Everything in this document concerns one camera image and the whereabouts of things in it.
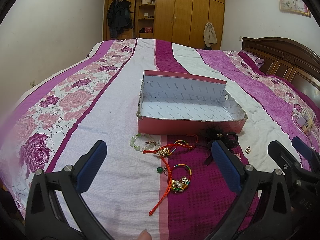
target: metal screw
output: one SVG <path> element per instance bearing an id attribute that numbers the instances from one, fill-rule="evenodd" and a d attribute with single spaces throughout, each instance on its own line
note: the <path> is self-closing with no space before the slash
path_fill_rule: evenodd
<path id="1" fill-rule="evenodd" d="M 64 171 L 71 171 L 72 168 L 73 168 L 72 165 L 66 165 L 66 166 L 64 166 L 63 170 L 64 170 Z"/>
<path id="2" fill-rule="evenodd" d="M 42 170 L 41 170 L 41 169 L 36 170 L 36 173 L 35 173 L 35 174 L 36 174 L 36 175 L 42 174 Z"/>
<path id="3" fill-rule="evenodd" d="M 245 166 L 245 169 L 246 169 L 247 171 L 253 171 L 253 166 L 250 165 L 250 164 L 248 164 L 248 165 Z"/>
<path id="4" fill-rule="evenodd" d="M 282 171 L 279 170 L 279 169 L 276 169 L 276 174 L 277 174 L 277 175 L 282 175 Z"/>

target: white container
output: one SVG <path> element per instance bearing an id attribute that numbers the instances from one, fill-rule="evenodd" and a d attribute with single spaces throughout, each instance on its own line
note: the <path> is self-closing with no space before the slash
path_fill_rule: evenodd
<path id="1" fill-rule="evenodd" d="M 141 4 L 150 4 L 151 0 L 142 0 Z"/>

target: wooden headboard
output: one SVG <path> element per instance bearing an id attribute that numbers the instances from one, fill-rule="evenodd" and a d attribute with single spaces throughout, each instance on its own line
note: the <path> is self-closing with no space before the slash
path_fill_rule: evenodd
<path id="1" fill-rule="evenodd" d="M 265 60 L 260 70 L 282 77 L 320 108 L 320 57 L 306 46 L 286 38 L 243 38 L 242 49 Z"/>

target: gold picture frame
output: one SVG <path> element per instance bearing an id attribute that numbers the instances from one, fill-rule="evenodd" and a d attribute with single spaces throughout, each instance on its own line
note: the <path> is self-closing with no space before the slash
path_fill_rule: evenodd
<path id="1" fill-rule="evenodd" d="M 279 0 L 280 11 L 311 17 L 310 10 L 302 0 Z"/>

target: blue gripper pad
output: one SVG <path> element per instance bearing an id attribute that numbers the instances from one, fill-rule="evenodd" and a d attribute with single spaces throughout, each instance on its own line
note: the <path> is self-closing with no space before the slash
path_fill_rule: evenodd
<path id="1" fill-rule="evenodd" d="M 79 194 L 89 189 L 106 156 L 107 144 L 104 141 L 98 140 L 86 155 L 80 157 L 78 160 L 79 164 L 81 164 L 82 157 L 84 157 L 83 161 L 86 162 L 76 176 L 76 191 Z"/>
<path id="2" fill-rule="evenodd" d="M 312 150 L 299 137 L 293 137 L 291 144 L 306 160 L 312 159 Z"/>
<path id="3" fill-rule="evenodd" d="M 232 192 L 239 194 L 242 189 L 241 176 L 240 176 L 238 170 L 233 165 L 232 161 L 229 159 L 229 157 L 225 153 L 225 151 L 229 152 L 229 150 L 226 147 L 223 150 L 217 141 L 214 141 L 212 143 L 211 154 L 212 154 L 214 161 L 217 163 L 218 168 L 219 168 L 220 172 L 222 173 L 223 178 L 225 179 L 226 183 L 228 184 L 229 189 Z"/>

